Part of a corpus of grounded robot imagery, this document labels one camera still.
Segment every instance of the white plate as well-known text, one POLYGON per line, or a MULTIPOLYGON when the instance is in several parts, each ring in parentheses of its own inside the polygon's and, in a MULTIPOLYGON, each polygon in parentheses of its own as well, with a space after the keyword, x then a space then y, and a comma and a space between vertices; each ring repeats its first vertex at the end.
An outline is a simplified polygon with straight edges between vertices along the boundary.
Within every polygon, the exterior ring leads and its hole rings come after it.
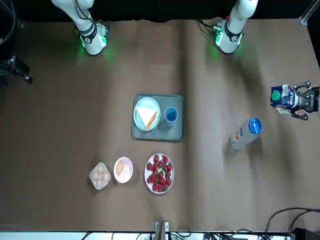
POLYGON ((152 129, 154 129, 158 125, 159 120, 160 120, 161 109, 160 109, 159 103, 154 98, 146 96, 144 98, 141 98, 134 106, 134 110, 133 110, 134 123, 140 130, 145 131, 146 127, 143 124, 143 122, 138 114, 138 111, 136 109, 137 106, 151 109, 151 110, 157 110, 157 114, 155 116, 155 119, 149 129, 149 131, 151 131, 152 129))
POLYGON ((120 157, 113 166, 113 175, 115 179, 121 184, 128 182, 131 179, 133 173, 134 173, 134 166, 132 164, 132 161, 126 156, 120 157), (123 161, 124 169, 123 169, 123 172, 120 175, 118 175, 116 172, 116 167, 120 161, 123 161))
POLYGON ((172 161, 170 160, 170 158, 167 156, 167 155, 165 155, 165 154, 162 154, 162 153, 157 153, 157 154, 155 154, 155 155, 152 155, 150 158, 149 158, 149 160, 146 162, 146 164, 145 164, 145 167, 144 167, 144 181, 145 181, 145 184, 148 186, 148 188, 149 188, 149 190, 151 191, 151 192, 153 192, 153 193, 155 193, 155 194, 164 194, 164 193, 166 193, 166 192, 168 192, 169 191, 169 189, 171 188, 171 186, 172 186, 172 184, 174 184, 174 178, 175 178, 175 168, 174 168, 174 165, 173 165, 173 163, 172 163, 172 161), (163 156, 166 156, 167 158, 168 158, 168 163, 167 163, 167 165, 170 163, 170 164, 172 164, 172 169, 171 169, 171 185, 168 187, 168 189, 166 190, 166 191, 162 191, 162 192, 158 192, 158 191, 153 191, 152 190, 152 186, 154 185, 152 182, 151 183, 148 183, 147 182, 147 179, 148 179, 148 177, 152 174, 152 170, 148 170, 147 169, 147 164, 148 163, 151 163, 152 165, 154 164, 154 156, 155 155, 158 155, 159 156, 159 161, 162 161, 162 157, 163 156))

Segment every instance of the black background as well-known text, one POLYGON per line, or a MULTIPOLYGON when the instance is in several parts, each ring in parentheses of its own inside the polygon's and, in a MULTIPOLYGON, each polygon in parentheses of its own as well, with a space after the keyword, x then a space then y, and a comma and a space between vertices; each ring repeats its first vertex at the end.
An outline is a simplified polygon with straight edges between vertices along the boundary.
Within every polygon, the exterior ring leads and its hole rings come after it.
MULTIPOLYGON (((297 19, 312 0, 260 0, 252 19, 297 19)), ((236 0, 95 0, 90 10, 95 20, 150 20, 225 18, 236 0)), ((64 22, 70 18, 50 0, 15 0, 20 18, 27 22, 64 22)), ((0 9, 0 37, 10 29, 12 20, 0 9)), ((308 21, 308 30, 320 63, 320 8, 308 21)), ((8 56, 14 38, 0 45, 0 59, 8 56)))

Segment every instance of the sandwich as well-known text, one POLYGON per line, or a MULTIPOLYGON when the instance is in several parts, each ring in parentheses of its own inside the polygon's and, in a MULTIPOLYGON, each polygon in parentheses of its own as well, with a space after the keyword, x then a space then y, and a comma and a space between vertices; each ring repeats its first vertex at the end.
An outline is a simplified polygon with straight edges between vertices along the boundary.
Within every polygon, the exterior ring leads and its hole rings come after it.
POLYGON ((149 109, 142 106, 136 106, 136 111, 139 114, 141 121, 145 127, 145 131, 148 132, 152 123, 155 121, 157 116, 157 110, 149 109))

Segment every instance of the plastic egg container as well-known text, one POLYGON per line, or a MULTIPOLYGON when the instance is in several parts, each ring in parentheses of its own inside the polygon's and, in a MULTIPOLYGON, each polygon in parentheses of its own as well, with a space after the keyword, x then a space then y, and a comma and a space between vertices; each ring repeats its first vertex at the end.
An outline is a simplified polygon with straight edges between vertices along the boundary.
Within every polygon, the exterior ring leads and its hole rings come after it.
POLYGON ((103 189, 111 179, 110 172, 103 162, 99 162, 90 172, 89 178, 97 190, 103 189))

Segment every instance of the gray tray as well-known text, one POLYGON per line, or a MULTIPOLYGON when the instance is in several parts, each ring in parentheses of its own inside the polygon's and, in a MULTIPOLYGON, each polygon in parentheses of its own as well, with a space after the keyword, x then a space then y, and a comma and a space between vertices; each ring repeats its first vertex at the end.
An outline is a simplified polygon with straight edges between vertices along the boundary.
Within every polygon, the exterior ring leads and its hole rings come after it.
POLYGON ((177 94, 138 93, 133 101, 131 133, 135 139, 180 141, 184 135, 184 98, 177 94), (161 109, 158 125, 153 130, 148 132, 140 130, 136 126, 133 117, 133 112, 137 102, 144 97, 155 99, 161 109), (167 126, 165 120, 165 111, 167 107, 170 106, 175 107, 175 109, 178 111, 176 124, 172 127, 167 126))

